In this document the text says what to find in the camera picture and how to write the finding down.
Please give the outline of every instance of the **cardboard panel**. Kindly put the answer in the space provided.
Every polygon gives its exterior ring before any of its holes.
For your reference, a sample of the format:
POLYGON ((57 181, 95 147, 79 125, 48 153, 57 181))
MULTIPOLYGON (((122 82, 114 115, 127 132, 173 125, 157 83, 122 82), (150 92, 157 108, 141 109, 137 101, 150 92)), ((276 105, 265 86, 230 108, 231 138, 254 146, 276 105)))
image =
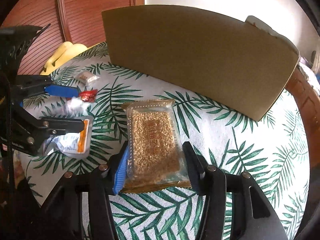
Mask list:
POLYGON ((258 121, 298 55, 249 23, 193 7, 141 5, 102 12, 113 64, 208 96, 258 121))

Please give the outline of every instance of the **metal bolt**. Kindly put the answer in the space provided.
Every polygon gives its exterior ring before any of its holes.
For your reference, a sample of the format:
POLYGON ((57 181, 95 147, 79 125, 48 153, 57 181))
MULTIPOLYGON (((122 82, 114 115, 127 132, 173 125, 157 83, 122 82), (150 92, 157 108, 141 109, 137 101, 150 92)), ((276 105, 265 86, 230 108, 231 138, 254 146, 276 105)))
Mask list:
POLYGON ((105 171, 107 168, 108 168, 108 165, 106 165, 106 164, 101 164, 99 166, 99 170, 101 170, 101 171, 105 171))
POLYGON ((71 171, 67 171, 63 176, 68 179, 68 178, 71 178, 72 175, 73 173, 71 171))
POLYGON ((246 179, 251 177, 250 173, 247 171, 242 172, 242 176, 244 176, 246 179))
POLYGON ((33 138, 33 137, 28 137, 27 138, 27 142, 29 143, 29 144, 34 144, 35 143, 35 139, 33 138))
POLYGON ((207 170, 208 170, 208 171, 215 171, 216 169, 217 169, 217 167, 214 166, 214 165, 208 165, 208 166, 207 166, 207 170))

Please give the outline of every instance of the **cardboard flap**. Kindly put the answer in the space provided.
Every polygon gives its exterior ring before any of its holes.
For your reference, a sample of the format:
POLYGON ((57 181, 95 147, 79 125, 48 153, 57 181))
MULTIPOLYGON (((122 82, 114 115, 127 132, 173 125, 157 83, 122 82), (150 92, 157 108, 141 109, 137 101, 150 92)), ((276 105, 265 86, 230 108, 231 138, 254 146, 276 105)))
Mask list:
POLYGON ((198 92, 256 121, 299 58, 276 36, 198 8, 141 5, 103 11, 102 18, 112 64, 198 92))

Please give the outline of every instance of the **leaf print tablecloth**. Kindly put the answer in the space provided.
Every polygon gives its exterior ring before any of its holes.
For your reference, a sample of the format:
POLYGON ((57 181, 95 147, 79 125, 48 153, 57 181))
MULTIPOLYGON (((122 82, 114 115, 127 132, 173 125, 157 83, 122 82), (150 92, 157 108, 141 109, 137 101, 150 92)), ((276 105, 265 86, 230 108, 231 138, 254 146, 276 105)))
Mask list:
MULTIPOLYGON (((100 76, 94 85, 99 91, 97 100, 88 111, 94 117, 89 157, 76 160, 59 152, 47 157, 21 154, 29 185, 40 204, 64 172, 90 172, 119 152, 127 139, 121 104, 175 99, 181 141, 190 141, 197 154, 225 172, 250 172, 275 208, 289 239, 294 238, 308 195, 309 157, 300 113, 287 91, 256 122, 210 98, 111 64, 105 43, 67 62, 51 77, 57 84, 83 91, 86 88, 74 79, 83 70, 100 76)), ((42 95, 25 100, 24 106, 35 117, 41 117, 51 116, 65 102, 65 98, 42 95)), ((184 240, 195 238, 205 198, 193 190, 168 188, 147 194, 119 194, 110 199, 120 239, 184 240)), ((230 235, 231 210, 228 194, 224 238, 230 235)), ((85 229, 87 237, 89 227, 85 229)))

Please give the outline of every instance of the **green leaf pattern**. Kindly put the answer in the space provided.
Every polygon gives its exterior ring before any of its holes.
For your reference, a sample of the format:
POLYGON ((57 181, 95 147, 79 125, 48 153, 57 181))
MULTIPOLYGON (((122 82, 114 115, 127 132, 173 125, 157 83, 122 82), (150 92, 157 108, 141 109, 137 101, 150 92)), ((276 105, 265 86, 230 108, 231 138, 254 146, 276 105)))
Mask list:
MULTIPOLYGON (((292 240, 301 222, 308 195, 308 144, 294 98, 284 90, 263 119, 253 121, 208 97, 110 63, 105 43, 85 51, 51 74, 57 84, 89 89, 75 76, 88 70, 100 79, 90 155, 84 160, 60 152, 46 157, 21 155, 28 181, 40 204, 66 171, 82 174, 106 163, 127 139, 126 114, 121 104, 135 100, 174 99, 181 141, 190 141, 197 154, 224 172, 248 171, 275 208, 292 240)), ((53 116, 65 98, 49 95, 25 100, 35 117, 53 116)), ((230 236, 231 194, 227 196, 223 239, 230 236)), ((143 194, 110 196, 120 239, 195 239, 205 197, 191 189, 167 188, 143 194)), ((90 227, 84 225, 88 239, 90 227)))

